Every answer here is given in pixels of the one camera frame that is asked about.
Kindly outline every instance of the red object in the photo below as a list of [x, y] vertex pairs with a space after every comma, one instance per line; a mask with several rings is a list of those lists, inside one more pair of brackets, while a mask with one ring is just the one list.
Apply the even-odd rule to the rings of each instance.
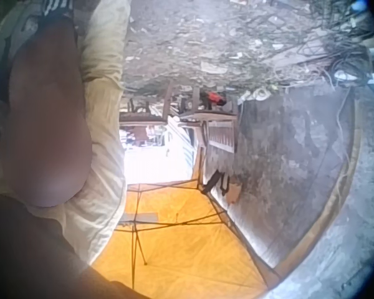
[[208, 98], [211, 102], [219, 103], [223, 100], [223, 98], [218, 95], [216, 92], [208, 92]]

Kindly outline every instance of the person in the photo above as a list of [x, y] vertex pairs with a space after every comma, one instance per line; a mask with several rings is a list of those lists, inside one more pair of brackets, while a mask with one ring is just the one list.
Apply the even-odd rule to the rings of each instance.
[[125, 207], [129, 13], [128, 0], [101, 0], [79, 63], [72, 0], [47, 0], [14, 58], [0, 138], [0, 298], [145, 298], [91, 267]]

